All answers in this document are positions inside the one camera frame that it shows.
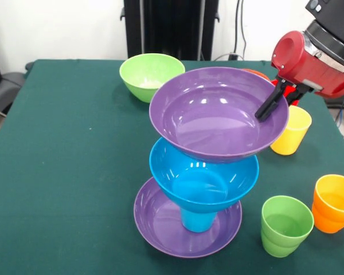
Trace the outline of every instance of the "yellow cup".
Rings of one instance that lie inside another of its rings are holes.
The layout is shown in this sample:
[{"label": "yellow cup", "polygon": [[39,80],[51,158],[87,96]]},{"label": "yellow cup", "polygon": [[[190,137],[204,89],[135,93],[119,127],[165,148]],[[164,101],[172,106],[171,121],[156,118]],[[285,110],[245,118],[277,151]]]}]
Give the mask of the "yellow cup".
[{"label": "yellow cup", "polygon": [[288,124],[279,138],[271,144],[271,149],[279,155],[293,154],[298,149],[311,123],[312,118],[309,113],[291,105]]}]

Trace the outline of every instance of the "green cup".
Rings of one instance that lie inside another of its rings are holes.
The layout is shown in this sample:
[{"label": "green cup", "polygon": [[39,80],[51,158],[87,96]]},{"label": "green cup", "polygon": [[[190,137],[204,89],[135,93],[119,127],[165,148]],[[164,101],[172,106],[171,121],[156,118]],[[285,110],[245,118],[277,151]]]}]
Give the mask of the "green cup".
[{"label": "green cup", "polygon": [[149,103],[164,83],[185,72],[180,60],[161,53],[130,57],[120,67],[120,76],[129,91]]},{"label": "green cup", "polygon": [[294,252],[314,228],[314,216],[301,201],[288,196],[269,198],[261,210],[261,240],[271,256]]}]

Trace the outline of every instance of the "purple plate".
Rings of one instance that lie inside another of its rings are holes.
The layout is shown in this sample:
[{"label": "purple plate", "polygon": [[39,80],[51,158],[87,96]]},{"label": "purple plate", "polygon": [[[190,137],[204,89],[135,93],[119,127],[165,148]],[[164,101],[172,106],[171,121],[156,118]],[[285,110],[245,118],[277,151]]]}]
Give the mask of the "purple plate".
[{"label": "purple plate", "polygon": [[193,158],[236,161],[267,148],[284,131],[284,96],[266,121],[255,118],[273,89],[269,81],[241,69],[191,70],[158,89],[150,120],[160,135]]},{"label": "purple plate", "polygon": [[179,258],[200,258],[221,250],[236,236],[242,208],[237,202],[219,212],[208,231],[193,233],[182,225],[179,207],[151,178],[136,196],[134,218],[139,232],[151,246]]}]

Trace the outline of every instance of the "green bowl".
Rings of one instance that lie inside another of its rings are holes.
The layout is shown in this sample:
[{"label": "green bowl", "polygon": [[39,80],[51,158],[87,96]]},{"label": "green bowl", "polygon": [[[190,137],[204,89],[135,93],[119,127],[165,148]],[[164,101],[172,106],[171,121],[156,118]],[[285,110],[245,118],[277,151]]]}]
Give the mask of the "green bowl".
[{"label": "green bowl", "polygon": [[180,60],[161,53],[133,56],[122,63],[120,76],[130,92],[149,103],[164,83],[185,72]]}]

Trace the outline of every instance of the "purple bowl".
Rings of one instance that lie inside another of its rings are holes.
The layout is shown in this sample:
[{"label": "purple bowl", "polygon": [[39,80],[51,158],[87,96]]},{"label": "purple bowl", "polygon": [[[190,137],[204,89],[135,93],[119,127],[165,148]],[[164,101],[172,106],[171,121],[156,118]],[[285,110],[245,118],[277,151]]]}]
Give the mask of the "purple bowl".
[{"label": "purple bowl", "polygon": [[284,96],[266,121],[255,118],[273,89],[269,81],[241,69],[191,70],[157,90],[150,120],[160,135],[191,157],[234,162],[267,148],[284,131]]}]

